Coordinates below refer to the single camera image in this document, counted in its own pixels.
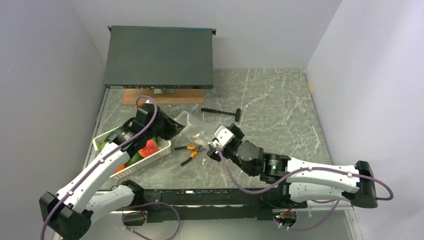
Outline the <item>white perforated plastic basket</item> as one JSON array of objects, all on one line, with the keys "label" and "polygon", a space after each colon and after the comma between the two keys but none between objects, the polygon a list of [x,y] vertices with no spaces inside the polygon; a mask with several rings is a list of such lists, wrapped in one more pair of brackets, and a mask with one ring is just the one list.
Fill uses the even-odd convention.
[{"label": "white perforated plastic basket", "polygon": [[[96,136],[93,140],[92,140],[92,145],[94,147],[94,150],[99,152],[99,147],[101,145],[101,143],[104,141],[105,137],[110,133],[110,132],[115,132],[117,129],[119,129],[120,127],[116,127],[113,128],[112,130],[109,130],[103,134],[100,134],[98,136]],[[139,162],[126,167],[124,170],[114,173],[112,174],[109,178],[110,179],[114,179],[116,181],[146,167],[147,165],[154,163],[155,161],[159,160],[160,158],[165,157],[166,155],[171,153],[171,146],[172,146],[172,142],[170,140],[163,140],[161,138],[156,138],[155,141],[157,142],[157,146],[158,146],[158,152],[154,153],[153,155],[143,158],[142,160],[140,160]]]}]

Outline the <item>green lettuce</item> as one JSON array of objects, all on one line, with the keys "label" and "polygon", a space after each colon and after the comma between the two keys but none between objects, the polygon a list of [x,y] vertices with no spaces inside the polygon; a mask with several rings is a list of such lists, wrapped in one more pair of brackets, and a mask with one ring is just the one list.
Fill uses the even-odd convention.
[{"label": "green lettuce", "polygon": [[100,147],[99,147],[99,152],[101,152],[103,150],[103,148],[105,147],[105,145],[109,142],[110,137],[114,134],[114,132],[110,132],[104,139],[104,141],[101,143]]}]

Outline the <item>red peach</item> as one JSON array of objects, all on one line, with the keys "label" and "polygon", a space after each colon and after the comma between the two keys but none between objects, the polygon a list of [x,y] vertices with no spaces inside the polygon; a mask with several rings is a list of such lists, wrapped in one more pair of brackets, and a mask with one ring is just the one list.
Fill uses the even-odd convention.
[{"label": "red peach", "polygon": [[147,158],[155,154],[156,152],[158,152],[158,150],[159,150],[159,147],[157,145],[157,142],[154,139],[151,139],[146,142],[145,147],[138,150],[138,154],[142,158]]}]

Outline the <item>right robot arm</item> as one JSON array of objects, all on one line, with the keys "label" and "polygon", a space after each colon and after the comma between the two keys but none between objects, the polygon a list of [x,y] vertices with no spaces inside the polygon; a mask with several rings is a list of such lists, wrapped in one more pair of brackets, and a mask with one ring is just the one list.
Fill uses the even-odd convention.
[{"label": "right robot arm", "polygon": [[275,200],[280,207],[329,200],[365,209],[378,206],[374,174],[367,161],[359,160],[354,165],[314,163],[265,152],[243,137],[234,124],[220,126],[208,141],[207,155],[217,162],[229,159],[248,176],[259,177],[273,188],[279,186]]}]

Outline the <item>clear dotted zip bag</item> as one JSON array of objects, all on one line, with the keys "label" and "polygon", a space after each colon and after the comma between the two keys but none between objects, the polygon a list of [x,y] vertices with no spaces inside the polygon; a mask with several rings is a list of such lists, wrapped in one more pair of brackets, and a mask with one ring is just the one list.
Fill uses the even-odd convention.
[{"label": "clear dotted zip bag", "polygon": [[201,145],[205,148],[214,138],[214,132],[218,129],[217,124],[202,122],[187,111],[182,111],[174,120],[183,125],[184,128],[176,135],[174,140],[182,143],[190,141],[195,145]]}]

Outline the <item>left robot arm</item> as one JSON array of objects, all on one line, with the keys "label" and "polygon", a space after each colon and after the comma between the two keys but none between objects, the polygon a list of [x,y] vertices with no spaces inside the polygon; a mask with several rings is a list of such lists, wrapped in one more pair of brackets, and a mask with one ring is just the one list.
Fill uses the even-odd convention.
[{"label": "left robot arm", "polygon": [[171,140],[184,125],[165,114],[155,103],[138,106],[134,117],[112,131],[97,157],[70,183],[56,193],[46,192],[39,199],[43,220],[40,239],[47,228],[65,240],[79,240],[91,224],[120,208],[139,209],[145,203],[145,190],[132,180],[96,196],[115,170],[130,160],[149,140]]}]

